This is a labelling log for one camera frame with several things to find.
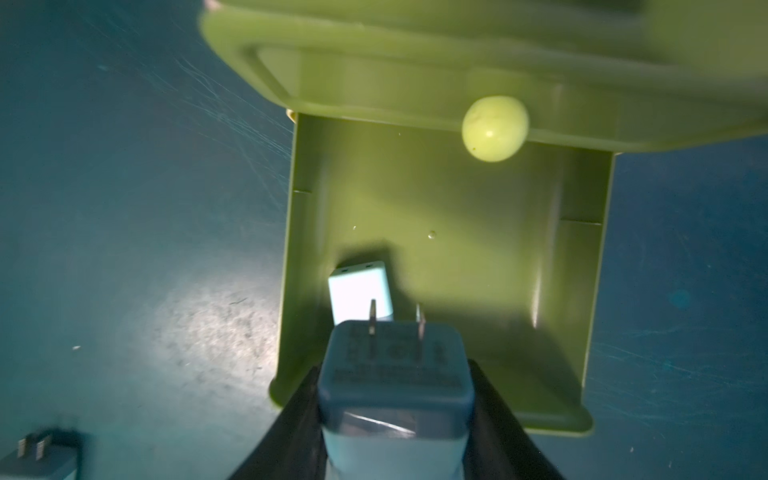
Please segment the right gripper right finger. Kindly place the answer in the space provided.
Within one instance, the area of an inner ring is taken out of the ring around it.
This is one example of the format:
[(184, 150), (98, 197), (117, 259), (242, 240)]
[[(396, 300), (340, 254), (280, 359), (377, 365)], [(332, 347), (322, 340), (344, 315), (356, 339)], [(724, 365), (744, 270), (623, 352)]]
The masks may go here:
[(470, 432), (463, 458), (466, 479), (563, 480), (524, 431), (477, 362), (468, 362), (475, 388)]

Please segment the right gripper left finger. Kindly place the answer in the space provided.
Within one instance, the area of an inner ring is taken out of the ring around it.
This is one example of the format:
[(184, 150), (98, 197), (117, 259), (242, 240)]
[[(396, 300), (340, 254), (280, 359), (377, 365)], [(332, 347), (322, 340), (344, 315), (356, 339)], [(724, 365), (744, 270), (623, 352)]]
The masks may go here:
[(324, 479), (327, 451), (319, 407), (320, 368), (310, 368), (256, 448), (231, 480)]

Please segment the blue plug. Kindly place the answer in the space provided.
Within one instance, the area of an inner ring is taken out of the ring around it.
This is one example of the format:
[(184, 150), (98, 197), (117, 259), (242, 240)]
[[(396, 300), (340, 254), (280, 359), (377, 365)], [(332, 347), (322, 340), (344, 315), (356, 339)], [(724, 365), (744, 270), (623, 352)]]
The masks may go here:
[(1, 480), (75, 480), (76, 448), (55, 444), (51, 435), (28, 435), (1, 459)]
[(475, 389), (452, 326), (342, 322), (317, 387), (329, 478), (462, 478)]
[(387, 271), (382, 261), (338, 268), (329, 276), (328, 288), (335, 325), (348, 320), (368, 320), (372, 301), (375, 301), (378, 321), (394, 319)]

